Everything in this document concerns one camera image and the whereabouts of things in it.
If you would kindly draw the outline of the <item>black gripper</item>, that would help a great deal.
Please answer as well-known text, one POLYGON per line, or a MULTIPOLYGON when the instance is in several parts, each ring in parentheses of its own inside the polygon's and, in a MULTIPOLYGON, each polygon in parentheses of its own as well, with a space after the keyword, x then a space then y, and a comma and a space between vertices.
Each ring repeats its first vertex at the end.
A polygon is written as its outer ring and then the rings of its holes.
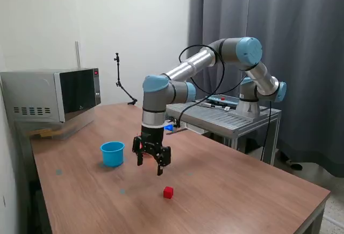
POLYGON ((133 139, 132 152, 137 156, 137 165, 143 164, 143 153, 153 154, 157 162, 157 175, 163 174, 163 168, 171 163, 171 147, 162 146, 164 128, 141 126, 141 135, 133 139))

